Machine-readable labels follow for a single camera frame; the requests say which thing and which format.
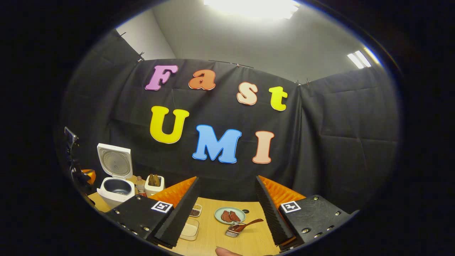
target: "plate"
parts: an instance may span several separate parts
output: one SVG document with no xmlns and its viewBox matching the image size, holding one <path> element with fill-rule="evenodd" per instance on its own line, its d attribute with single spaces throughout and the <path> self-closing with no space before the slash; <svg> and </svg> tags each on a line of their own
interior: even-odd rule
<svg viewBox="0 0 455 256">
<path fill-rule="evenodd" d="M 238 218 L 240 219 L 240 222 L 243 222 L 245 220 L 245 218 L 247 217 L 245 215 L 244 212 L 242 212 L 242 210 L 240 209 L 237 209 L 237 208 L 234 208 L 234 207 L 221 207 L 220 209 L 216 210 L 215 211 L 215 218 L 221 222 L 221 223 L 224 223 L 224 224 L 228 224 L 228 225 L 231 225 L 233 223 L 233 221 L 231 222 L 225 222 L 221 219 L 221 215 L 223 214 L 224 211 L 233 211 L 235 212 L 235 214 L 238 216 Z"/>
</svg>

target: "ceiling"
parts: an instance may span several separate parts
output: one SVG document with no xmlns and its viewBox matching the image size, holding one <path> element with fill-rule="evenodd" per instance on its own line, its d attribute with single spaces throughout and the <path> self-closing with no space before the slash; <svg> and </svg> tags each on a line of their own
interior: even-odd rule
<svg viewBox="0 0 455 256">
<path fill-rule="evenodd" d="M 347 54 L 364 48 L 306 5 L 289 20 L 224 13 L 203 0 L 169 0 L 153 14 L 176 58 L 239 63 L 294 82 L 357 69 Z"/>
</svg>

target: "fluorescent light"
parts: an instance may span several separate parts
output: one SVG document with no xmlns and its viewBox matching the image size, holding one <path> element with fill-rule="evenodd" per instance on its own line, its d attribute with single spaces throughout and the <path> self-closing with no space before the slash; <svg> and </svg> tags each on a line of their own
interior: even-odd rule
<svg viewBox="0 0 455 256">
<path fill-rule="evenodd" d="M 252 18 L 279 19 L 290 19 L 300 6 L 293 0 L 204 0 L 204 5 Z"/>
<path fill-rule="evenodd" d="M 373 61 L 374 61 L 376 64 L 379 64 L 378 58 L 376 58 L 376 56 L 374 55 L 374 53 L 372 53 L 367 47 L 364 47 L 364 50 L 365 50 L 365 52 L 368 53 L 368 55 L 370 55 L 370 57 L 373 59 Z"/>
<path fill-rule="evenodd" d="M 360 63 L 359 59 L 354 56 L 354 54 L 349 53 L 348 58 L 358 67 L 363 68 L 364 66 Z"/>
<path fill-rule="evenodd" d="M 367 58 L 365 58 L 365 56 L 360 51 L 356 51 L 355 54 L 357 57 L 359 57 L 365 66 L 371 67 L 371 64 L 368 62 Z"/>
</svg>

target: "spoon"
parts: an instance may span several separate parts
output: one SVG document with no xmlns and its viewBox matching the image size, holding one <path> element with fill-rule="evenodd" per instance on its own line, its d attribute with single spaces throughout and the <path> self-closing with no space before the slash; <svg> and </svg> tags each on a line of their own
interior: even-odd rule
<svg viewBox="0 0 455 256">
<path fill-rule="evenodd" d="M 261 222 L 261 221 L 264 221 L 264 220 L 263 219 L 257 219 L 257 220 L 251 221 L 250 223 L 248 223 L 246 225 L 234 225 L 234 226 L 230 227 L 229 230 L 232 230 L 234 232 L 240 233 L 246 226 L 254 224 L 254 223 L 258 223 L 258 222 Z"/>
</svg>

